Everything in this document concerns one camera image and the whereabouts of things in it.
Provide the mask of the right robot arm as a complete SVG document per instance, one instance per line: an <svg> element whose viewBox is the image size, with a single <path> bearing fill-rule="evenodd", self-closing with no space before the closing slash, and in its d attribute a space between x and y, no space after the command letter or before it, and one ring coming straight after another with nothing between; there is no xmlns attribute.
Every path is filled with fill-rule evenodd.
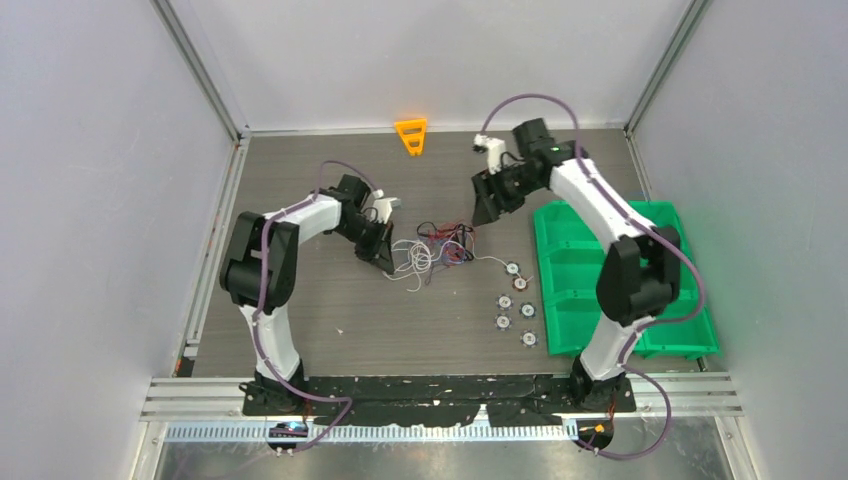
<svg viewBox="0 0 848 480"><path fill-rule="evenodd" d="M546 189L565 201L599 242L605 257L595 286L600 318L588 346L569 375L574 405L596 410L612 399L625 378L625 364L641 331L680 293L681 237L657 227L611 188L577 140L558 142L541 118L512 131L519 155L484 133L472 148L486 166L472 176L475 227L497 221Z"/></svg>

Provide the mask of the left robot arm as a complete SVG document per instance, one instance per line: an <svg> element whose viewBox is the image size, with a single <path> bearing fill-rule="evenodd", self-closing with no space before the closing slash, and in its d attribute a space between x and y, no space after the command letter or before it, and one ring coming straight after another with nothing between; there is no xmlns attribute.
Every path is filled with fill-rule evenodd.
<svg viewBox="0 0 848 480"><path fill-rule="evenodd" d="M319 399L308 390L289 319L301 245L338 234L352 243L357 259L391 274L391 216L400 206L399 198L345 174L288 207L237 217L219 282L244 316L256 354L252 380L239 386L245 415L301 413Z"/></svg>

